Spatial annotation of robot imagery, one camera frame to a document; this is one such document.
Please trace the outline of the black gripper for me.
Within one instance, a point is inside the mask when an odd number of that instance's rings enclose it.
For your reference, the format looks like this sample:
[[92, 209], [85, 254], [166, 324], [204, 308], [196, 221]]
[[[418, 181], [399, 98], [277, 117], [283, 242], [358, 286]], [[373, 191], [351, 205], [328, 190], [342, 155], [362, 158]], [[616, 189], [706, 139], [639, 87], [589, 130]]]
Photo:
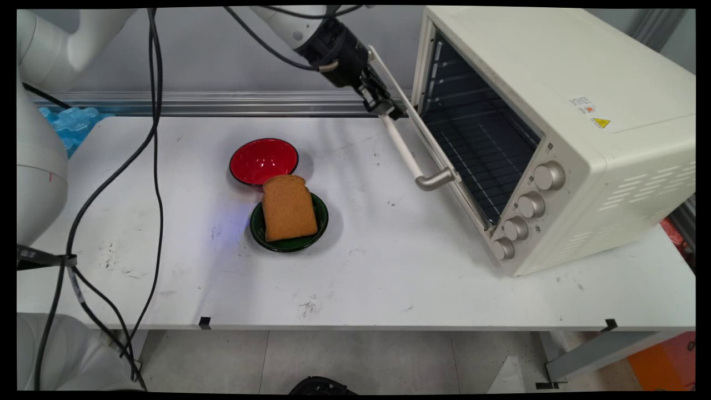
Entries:
[[322, 20], [295, 52], [336, 88], [360, 88], [364, 107], [370, 114], [388, 116], [393, 121], [406, 116], [373, 68], [368, 68], [368, 83], [361, 82], [368, 63], [368, 51], [337, 18]]

